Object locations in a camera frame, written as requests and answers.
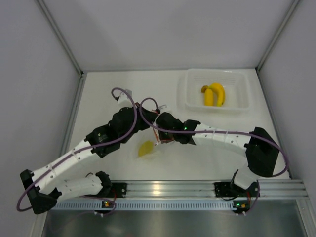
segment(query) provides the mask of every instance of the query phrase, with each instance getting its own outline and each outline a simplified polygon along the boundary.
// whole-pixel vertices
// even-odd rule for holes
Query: white tabletop
[[[231,71],[243,72],[248,77],[253,105],[248,112],[232,115],[187,110],[184,105],[186,70],[88,73],[70,147],[96,127],[107,124],[112,115],[118,112],[119,107],[111,96],[113,87],[131,90],[133,99],[138,102],[145,97],[153,97],[159,105],[170,106],[172,114],[181,121],[194,119],[213,127],[245,132],[253,131],[258,126],[277,141],[255,70]],[[154,105],[146,102],[145,108],[153,109]],[[122,144],[118,151],[91,163],[74,176],[82,177],[88,172],[102,170],[112,180],[222,180],[231,179],[233,173],[246,163],[242,156],[211,145],[198,147],[177,143],[159,145],[154,155],[138,158],[140,144],[152,137],[151,129],[138,132],[126,144]],[[284,166],[283,158],[279,155],[275,173]],[[289,179],[289,174],[286,172],[277,178]]]

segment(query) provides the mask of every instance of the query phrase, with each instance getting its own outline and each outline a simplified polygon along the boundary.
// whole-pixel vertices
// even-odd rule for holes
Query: gray floor
[[[78,211],[51,211],[52,230]],[[215,211],[117,211],[101,218],[87,213],[42,237],[304,237],[295,202],[261,201],[246,217]]]

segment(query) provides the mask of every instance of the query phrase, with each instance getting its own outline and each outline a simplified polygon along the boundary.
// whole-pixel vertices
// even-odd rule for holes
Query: white plastic bin
[[[226,100],[221,107],[204,105],[201,88],[213,82],[221,83],[226,92]],[[185,105],[190,110],[244,112],[251,107],[249,94],[249,82],[243,73],[213,69],[189,69],[186,73]]]

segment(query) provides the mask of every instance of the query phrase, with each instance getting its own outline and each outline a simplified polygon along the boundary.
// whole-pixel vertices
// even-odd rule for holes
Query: gray panel
[[[84,70],[258,65],[291,0],[45,0]]]
[[[316,207],[316,1],[300,3],[260,78],[295,178]]]
[[[80,212],[50,211],[56,230]],[[117,211],[101,218],[82,215],[42,237],[303,237],[295,202],[259,202],[248,216],[215,211]]]
[[[59,156],[79,77],[35,1],[0,1],[0,32],[0,230],[28,237],[19,174]]]

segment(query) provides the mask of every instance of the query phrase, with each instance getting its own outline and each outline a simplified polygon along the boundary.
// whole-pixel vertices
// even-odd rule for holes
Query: gray wall
[[[292,0],[45,0],[85,70],[257,66]]]
[[[0,235],[26,237],[19,174],[58,156],[78,75],[33,0],[1,1],[0,32]]]
[[[316,1],[304,0],[260,72],[291,171],[316,208]]]

